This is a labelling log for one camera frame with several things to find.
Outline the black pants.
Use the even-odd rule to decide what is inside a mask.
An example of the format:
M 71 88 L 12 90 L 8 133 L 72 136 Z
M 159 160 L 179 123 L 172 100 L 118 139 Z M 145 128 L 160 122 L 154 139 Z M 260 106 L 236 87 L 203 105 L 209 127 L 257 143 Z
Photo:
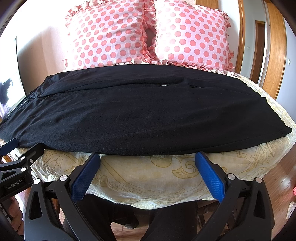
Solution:
M 118 65 L 48 76 L 1 122 L 1 139 L 66 152 L 229 152 L 292 129 L 238 78 L 167 65 Z

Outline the cream patterned bedspread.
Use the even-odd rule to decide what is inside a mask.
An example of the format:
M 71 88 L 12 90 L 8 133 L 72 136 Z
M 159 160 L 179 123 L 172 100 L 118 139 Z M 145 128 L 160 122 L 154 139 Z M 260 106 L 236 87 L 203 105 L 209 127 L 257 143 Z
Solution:
M 295 144 L 295 122 L 287 111 L 251 80 L 234 74 L 228 77 L 244 83 L 265 97 L 270 107 L 292 132 L 283 138 L 244 150 L 206 154 L 226 174 L 252 181 L 273 169 Z M 69 175 L 90 153 L 45 150 L 31 166 L 32 178 L 43 182 Z M 156 209 L 193 200 L 214 200 L 194 163 L 195 154 L 179 156 L 107 156 L 100 154 L 100 168 L 87 193 L 140 209 Z

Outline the wooden door frame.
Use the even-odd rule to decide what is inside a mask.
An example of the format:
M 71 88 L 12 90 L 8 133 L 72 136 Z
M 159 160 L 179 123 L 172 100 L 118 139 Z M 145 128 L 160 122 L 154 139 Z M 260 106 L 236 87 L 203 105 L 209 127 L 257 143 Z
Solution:
M 195 1 L 229 16 L 234 72 L 252 80 L 272 98 L 280 91 L 287 56 L 285 20 L 271 1 Z

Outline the right pink polka-dot pillow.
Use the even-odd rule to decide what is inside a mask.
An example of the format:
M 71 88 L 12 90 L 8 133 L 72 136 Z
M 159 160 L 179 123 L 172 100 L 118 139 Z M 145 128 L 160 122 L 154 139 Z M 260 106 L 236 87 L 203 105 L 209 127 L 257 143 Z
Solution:
M 153 60 L 220 71 L 233 71 L 227 13 L 185 1 L 155 1 Z

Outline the pink polka-dot pillow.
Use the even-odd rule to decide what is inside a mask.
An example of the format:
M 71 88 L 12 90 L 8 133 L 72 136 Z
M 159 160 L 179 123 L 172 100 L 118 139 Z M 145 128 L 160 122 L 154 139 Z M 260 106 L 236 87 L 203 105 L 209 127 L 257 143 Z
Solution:
M 233 71 L 227 13 L 185 1 L 155 1 L 153 60 L 220 71 Z
M 154 1 L 85 1 L 66 17 L 68 70 L 149 63 L 146 30 L 155 25 Z

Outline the white items on floor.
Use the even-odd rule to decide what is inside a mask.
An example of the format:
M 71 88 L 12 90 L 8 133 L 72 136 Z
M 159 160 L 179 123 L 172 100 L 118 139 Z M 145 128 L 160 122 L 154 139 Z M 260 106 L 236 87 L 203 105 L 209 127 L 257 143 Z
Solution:
M 287 220 L 291 217 L 295 208 L 296 208 L 296 203 L 294 201 L 292 201 L 288 206 L 287 215 L 286 215 Z

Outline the left pink polka-dot pillow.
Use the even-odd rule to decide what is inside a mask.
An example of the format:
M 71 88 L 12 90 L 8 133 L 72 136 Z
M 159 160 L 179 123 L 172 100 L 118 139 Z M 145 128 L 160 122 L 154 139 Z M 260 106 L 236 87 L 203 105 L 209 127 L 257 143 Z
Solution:
M 155 25 L 154 1 L 85 1 L 66 17 L 68 70 L 149 63 L 146 30 Z

